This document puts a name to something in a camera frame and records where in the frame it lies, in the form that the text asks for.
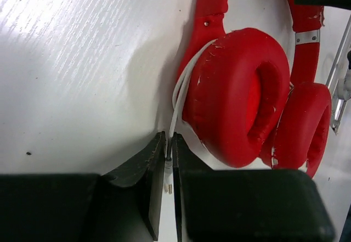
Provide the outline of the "red headphones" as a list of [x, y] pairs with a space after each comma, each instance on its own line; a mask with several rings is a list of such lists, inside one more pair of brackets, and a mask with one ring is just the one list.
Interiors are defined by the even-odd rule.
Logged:
[[261, 159], [270, 168], [303, 169], [313, 177], [332, 108], [328, 87], [315, 82], [324, 7], [287, 1], [295, 32], [293, 63], [259, 29], [225, 32], [228, 0], [196, 0], [172, 104], [175, 117], [226, 165], [242, 168]]

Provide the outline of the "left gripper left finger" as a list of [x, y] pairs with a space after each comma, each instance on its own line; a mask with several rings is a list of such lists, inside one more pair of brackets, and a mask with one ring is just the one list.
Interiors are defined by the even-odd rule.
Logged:
[[1, 175], [1, 241], [157, 241], [164, 132], [110, 172]]

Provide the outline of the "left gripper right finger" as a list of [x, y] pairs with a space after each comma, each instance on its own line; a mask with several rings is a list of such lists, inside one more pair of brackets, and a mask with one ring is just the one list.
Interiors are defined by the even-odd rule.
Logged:
[[299, 170], [213, 170], [172, 139], [179, 241], [333, 241], [314, 181]]

